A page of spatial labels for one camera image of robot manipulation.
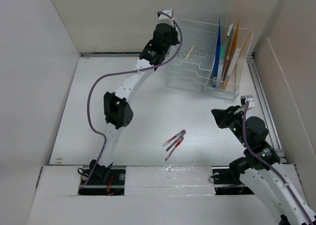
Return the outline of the blue folder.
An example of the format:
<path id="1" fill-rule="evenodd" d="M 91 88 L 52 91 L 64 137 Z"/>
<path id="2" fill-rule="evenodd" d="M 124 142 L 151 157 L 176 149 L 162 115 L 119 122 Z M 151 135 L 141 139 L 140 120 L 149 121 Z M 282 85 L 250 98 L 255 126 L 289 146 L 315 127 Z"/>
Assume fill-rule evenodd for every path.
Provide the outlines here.
<path id="1" fill-rule="evenodd" d="M 213 72 L 211 78 L 213 83 L 217 80 L 218 76 L 218 66 L 219 66 L 219 59 L 220 59 L 220 51 L 221 51 L 221 24 L 220 24 L 220 17 L 219 17 L 219 24 L 218 24 L 218 32 L 217 32 L 217 41 L 216 41 L 216 50 L 215 50 L 215 59 L 213 65 Z"/>

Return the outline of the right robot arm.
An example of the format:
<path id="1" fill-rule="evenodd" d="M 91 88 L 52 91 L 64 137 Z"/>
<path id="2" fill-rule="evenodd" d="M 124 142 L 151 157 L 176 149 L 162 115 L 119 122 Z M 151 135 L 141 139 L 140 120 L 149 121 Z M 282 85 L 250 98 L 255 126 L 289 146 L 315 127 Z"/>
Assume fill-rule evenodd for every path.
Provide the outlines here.
<path id="1" fill-rule="evenodd" d="M 279 225 L 314 225 L 316 213 L 290 181 L 276 151 L 267 143 L 268 130 L 262 119 L 246 117 L 246 110 L 231 106 L 212 109 L 220 129 L 230 129 L 244 146 L 244 156 L 229 164 L 231 181 L 247 186 Z"/>

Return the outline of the red gel pen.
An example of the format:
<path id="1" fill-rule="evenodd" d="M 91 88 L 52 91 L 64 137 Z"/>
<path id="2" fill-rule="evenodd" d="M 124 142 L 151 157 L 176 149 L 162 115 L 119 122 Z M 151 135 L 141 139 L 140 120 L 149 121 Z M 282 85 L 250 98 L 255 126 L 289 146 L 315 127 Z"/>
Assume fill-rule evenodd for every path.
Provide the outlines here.
<path id="1" fill-rule="evenodd" d="M 177 137 L 179 137 L 180 135 L 182 135 L 183 133 L 185 133 L 186 130 L 183 129 L 180 132 L 178 132 L 176 135 L 172 136 L 170 139 L 168 139 L 166 142 L 164 142 L 162 144 L 163 147 L 167 146 L 171 141 L 173 141 L 174 139 L 176 139 Z"/>

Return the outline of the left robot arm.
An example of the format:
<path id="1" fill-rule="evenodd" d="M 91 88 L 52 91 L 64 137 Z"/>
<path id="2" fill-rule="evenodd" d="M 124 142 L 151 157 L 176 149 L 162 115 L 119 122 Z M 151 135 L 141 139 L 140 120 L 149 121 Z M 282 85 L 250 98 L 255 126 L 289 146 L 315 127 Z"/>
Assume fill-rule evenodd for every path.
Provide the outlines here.
<path id="1" fill-rule="evenodd" d="M 100 184 L 105 184 L 110 179 L 114 149 L 122 130 L 133 119 L 133 111 L 130 106 L 131 100 L 144 81 L 157 68 L 169 62 L 165 58 L 169 48 L 174 45 L 181 46 L 182 41 L 183 34 L 177 22 L 174 22 L 173 25 L 157 24 L 153 38 L 144 47 L 134 69 L 126 71 L 127 78 L 114 92 L 104 94 L 106 133 L 96 130 L 92 126 L 90 113 L 87 114 L 91 130 L 104 138 L 98 157 L 91 161 L 89 165 L 89 178 L 94 178 Z"/>

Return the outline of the orange folder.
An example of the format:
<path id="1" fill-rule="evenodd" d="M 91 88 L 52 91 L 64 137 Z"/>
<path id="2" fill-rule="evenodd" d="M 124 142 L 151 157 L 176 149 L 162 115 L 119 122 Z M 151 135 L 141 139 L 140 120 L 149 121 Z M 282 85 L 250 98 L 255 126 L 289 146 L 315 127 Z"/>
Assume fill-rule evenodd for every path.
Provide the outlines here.
<path id="1" fill-rule="evenodd" d="M 240 20 L 237 22 L 237 26 L 235 28 L 234 36 L 232 39 L 232 45 L 229 52 L 229 58 L 226 61 L 225 69 L 222 77 L 222 89 L 227 90 L 227 86 L 229 85 L 229 81 L 233 73 L 237 72 L 237 63 L 241 58 L 242 52 L 245 50 L 246 44 L 249 39 L 249 33 L 247 35 L 244 34 L 244 31 L 240 28 Z"/>

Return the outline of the yellow clear pen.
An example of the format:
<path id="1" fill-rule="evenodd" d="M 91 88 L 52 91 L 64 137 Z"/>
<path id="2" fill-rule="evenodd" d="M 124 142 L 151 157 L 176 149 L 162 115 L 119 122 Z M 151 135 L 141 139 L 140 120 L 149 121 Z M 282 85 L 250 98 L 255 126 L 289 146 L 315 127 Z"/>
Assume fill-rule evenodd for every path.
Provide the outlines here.
<path id="1" fill-rule="evenodd" d="M 191 53 L 193 52 L 194 48 L 195 48 L 195 45 L 192 45 L 192 47 L 190 48 L 189 52 L 186 55 L 186 59 L 189 59 L 189 57 L 190 57 Z"/>

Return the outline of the green folder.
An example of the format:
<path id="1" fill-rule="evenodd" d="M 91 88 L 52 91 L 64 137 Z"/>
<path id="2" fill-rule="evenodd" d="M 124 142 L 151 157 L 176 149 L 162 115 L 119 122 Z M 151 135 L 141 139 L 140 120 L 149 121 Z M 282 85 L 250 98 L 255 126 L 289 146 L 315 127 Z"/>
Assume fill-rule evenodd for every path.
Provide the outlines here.
<path id="1" fill-rule="evenodd" d="M 224 72 L 225 72 L 227 57 L 228 57 L 229 49 L 230 49 L 230 45 L 231 45 L 231 40 L 233 38 L 233 33 L 234 33 L 234 24 L 231 23 L 231 25 L 229 26 L 227 35 L 226 35 L 226 37 L 227 37 L 226 43 L 223 46 L 225 48 L 225 51 L 223 52 L 224 57 L 223 57 L 223 68 L 222 68 L 221 80 L 224 79 Z"/>

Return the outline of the black red pen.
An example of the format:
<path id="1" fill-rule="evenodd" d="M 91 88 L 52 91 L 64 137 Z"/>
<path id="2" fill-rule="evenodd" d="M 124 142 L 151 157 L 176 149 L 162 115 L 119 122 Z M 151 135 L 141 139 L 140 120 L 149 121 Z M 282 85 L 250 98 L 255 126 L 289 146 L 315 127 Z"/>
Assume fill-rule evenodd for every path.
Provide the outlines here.
<path id="1" fill-rule="evenodd" d="M 180 139 L 183 138 L 183 135 L 179 136 L 167 149 L 166 151 L 169 151 L 173 146 L 175 146 L 179 141 Z"/>

